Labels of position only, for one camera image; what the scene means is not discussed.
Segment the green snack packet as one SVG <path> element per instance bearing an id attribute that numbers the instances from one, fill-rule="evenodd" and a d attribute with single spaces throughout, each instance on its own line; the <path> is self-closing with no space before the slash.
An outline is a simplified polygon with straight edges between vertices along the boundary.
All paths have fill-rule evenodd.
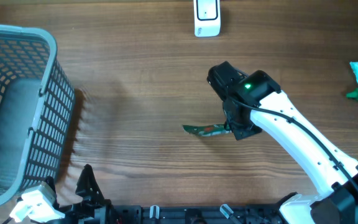
<path id="1" fill-rule="evenodd" d="M 186 133 L 201 137 L 232 133 L 230 129 L 225 128 L 224 124 L 212 124 L 208 126 L 183 125 L 182 127 Z"/>

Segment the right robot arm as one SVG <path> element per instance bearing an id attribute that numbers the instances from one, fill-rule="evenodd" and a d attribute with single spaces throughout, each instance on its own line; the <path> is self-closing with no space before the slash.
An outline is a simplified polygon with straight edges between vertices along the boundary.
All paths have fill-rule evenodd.
<path id="1" fill-rule="evenodd" d="M 291 155 L 317 193 L 295 193 L 278 207 L 287 223 L 358 223 L 358 161 L 342 152 L 293 105 L 265 72 L 223 62 L 207 81 L 223 102 L 224 127 L 237 140 L 265 131 Z"/>

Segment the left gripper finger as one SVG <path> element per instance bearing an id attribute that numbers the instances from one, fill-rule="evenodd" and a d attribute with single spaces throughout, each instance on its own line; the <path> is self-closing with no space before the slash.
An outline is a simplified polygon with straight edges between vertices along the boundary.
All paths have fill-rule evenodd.
<path id="1" fill-rule="evenodd" d="M 46 183 L 46 188 L 48 188 L 51 193 L 56 194 L 54 178 L 48 176 L 45 178 L 44 182 Z"/>
<path id="2" fill-rule="evenodd" d="M 93 168 L 86 164 L 76 184 L 75 194 L 90 202 L 104 202 L 103 194 L 97 184 Z"/>

